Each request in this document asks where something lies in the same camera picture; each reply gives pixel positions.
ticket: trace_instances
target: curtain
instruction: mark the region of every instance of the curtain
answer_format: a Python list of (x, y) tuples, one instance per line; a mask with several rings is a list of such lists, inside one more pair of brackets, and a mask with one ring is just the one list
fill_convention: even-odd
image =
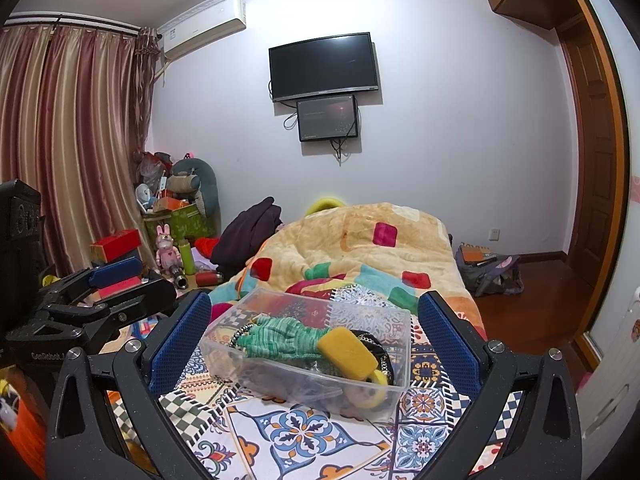
[[(133, 52), (133, 70), (131, 85), (132, 140), (131, 161), (139, 164), (145, 148), (146, 136), (151, 120), (151, 101), (154, 92), (156, 61), (160, 55), (158, 35), (154, 28), (143, 27), (136, 38)], [(132, 175), (136, 180), (136, 167)]]
[(90, 266), (90, 244), (127, 228), (153, 261), (130, 179), (134, 42), (90, 28), (0, 30), (0, 181), (41, 192), (60, 276)]

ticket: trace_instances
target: wooden floor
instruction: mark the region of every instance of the wooden floor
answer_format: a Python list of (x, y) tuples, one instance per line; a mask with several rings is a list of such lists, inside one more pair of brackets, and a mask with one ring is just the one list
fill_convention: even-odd
[(573, 362), (570, 370), (579, 380), (585, 369), (568, 343), (593, 289), (561, 260), (520, 264), (520, 273), (522, 294), (476, 298), (487, 337), (527, 354), (560, 348), (568, 363)]

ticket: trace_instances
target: yellow tape roll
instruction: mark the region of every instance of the yellow tape roll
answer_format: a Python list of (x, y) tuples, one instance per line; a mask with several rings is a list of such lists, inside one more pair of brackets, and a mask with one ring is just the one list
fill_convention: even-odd
[(345, 204), (343, 202), (340, 202), (337, 198), (331, 198), (330, 196), (327, 196), (314, 202), (313, 205), (305, 213), (305, 216), (309, 216), (309, 215), (312, 215), (313, 213), (324, 211), (326, 209), (333, 209), (334, 207), (344, 207), (344, 206)]
[[(373, 370), (369, 379), (374, 384), (388, 385), (386, 376), (380, 370)], [(351, 404), (363, 410), (371, 410), (386, 399), (386, 391), (382, 389), (373, 389), (364, 387), (347, 387), (344, 389), (344, 395), (349, 399)]]

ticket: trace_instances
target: wall-mounted tv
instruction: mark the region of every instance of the wall-mounted tv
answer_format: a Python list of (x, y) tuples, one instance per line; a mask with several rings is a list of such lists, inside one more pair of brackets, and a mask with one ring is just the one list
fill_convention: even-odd
[(368, 32), (275, 46), (269, 62), (274, 102), (378, 89)]

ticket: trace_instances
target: plastic storage box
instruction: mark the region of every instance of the plastic storage box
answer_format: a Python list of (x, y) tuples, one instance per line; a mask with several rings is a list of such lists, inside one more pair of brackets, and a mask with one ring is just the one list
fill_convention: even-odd
[[(263, 358), (249, 358), (230, 348), (233, 334), (258, 314), (295, 317), (305, 326), (366, 330), (391, 358), (394, 386), (352, 381)], [(299, 402), (305, 406), (372, 421), (387, 422), (409, 387), (411, 313), (335, 303), (257, 288), (217, 318), (200, 340), (200, 350), (212, 377), (237, 381), (259, 394)]]

